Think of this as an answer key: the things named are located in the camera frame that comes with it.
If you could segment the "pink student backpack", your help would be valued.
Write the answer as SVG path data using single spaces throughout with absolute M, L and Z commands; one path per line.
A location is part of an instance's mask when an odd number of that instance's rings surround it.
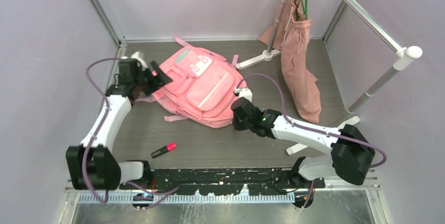
M 172 82 L 143 101 L 157 102 L 171 113 L 164 118 L 167 122 L 191 119 L 216 129 L 230 125 L 234 118 L 230 107 L 237 99 L 234 89 L 247 86 L 236 69 L 238 55 L 229 61 L 179 37 L 174 39 L 182 49 L 160 65 Z

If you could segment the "pink capped black marker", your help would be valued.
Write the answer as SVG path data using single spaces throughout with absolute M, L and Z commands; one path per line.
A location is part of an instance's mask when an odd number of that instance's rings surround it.
M 159 148 L 158 150 L 154 151 L 151 153 L 151 157 L 152 158 L 157 158 L 161 155 L 164 155 L 172 150 L 174 150 L 176 148 L 176 144 L 175 143 L 169 143 L 161 148 Z

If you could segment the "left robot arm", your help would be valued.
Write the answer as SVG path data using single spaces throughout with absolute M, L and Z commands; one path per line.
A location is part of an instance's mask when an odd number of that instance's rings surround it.
M 153 174 L 146 160 L 117 162 L 112 155 L 117 133 L 140 93 L 150 96 L 172 80 L 156 61 L 147 63 L 139 56 L 118 60 L 112 84 L 102 91 L 104 104 L 92 129 L 77 146 L 66 150 L 70 179 L 77 190 L 115 190 L 127 182 L 146 189 Z

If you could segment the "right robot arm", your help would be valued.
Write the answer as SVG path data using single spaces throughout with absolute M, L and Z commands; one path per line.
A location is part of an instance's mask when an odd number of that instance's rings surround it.
M 294 164 L 291 180 L 303 188 L 312 180 L 338 176 L 362 185 L 371 167 L 375 150 L 353 125 L 322 127 L 285 116 L 282 112 L 261 111 L 246 98 L 232 105 L 235 130 L 250 130 L 259 137 L 293 141 L 322 153 L 318 157 L 300 157 Z

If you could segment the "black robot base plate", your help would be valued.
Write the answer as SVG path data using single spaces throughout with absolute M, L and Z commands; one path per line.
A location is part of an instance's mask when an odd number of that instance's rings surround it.
M 176 195 L 235 196 L 244 187 L 249 196 L 284 195 L 302 189 L 310 183 L 298 181 L 291 168 L 192 168 L 153 169 L 148 180 L 134 182 L 144 189 L 167 192 L 178 187 Z

